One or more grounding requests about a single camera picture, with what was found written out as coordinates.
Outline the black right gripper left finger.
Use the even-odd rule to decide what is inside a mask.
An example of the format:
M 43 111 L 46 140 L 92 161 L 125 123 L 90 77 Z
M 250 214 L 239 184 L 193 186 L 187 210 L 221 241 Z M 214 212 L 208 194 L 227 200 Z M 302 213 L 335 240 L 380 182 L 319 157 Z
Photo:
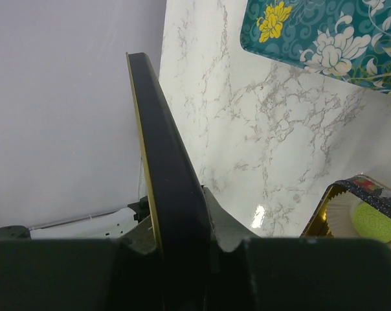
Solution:
M 0 240 L 0 310 L 163 310 L 150 218 L 120 238 Z

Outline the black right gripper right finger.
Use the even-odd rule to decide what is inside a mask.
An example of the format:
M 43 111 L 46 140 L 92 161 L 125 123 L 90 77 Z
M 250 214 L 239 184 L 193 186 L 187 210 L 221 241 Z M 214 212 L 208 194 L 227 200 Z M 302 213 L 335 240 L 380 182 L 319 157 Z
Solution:
M 212 227 L 207 310 L 391 310 L 391 251 L 368 239 L 262 238 L 203 189 Z

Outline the gold tin lid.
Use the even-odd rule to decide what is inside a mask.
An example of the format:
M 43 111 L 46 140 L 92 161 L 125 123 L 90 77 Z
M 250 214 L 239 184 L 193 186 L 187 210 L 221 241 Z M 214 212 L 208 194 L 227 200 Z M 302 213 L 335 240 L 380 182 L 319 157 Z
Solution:
M 211 228 L 203 190 L 148 55 L 126 62 L 165 309 L 204 310 Z

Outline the green sandwich cookie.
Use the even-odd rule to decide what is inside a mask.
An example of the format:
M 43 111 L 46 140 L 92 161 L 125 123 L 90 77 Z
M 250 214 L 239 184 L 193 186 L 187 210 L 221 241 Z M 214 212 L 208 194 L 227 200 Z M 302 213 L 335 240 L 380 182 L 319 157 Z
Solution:
M 352 208 L 350 218 L 359 236 L 383 243 L 391 242 L 391 218 L 368 203 L 362 202 Z

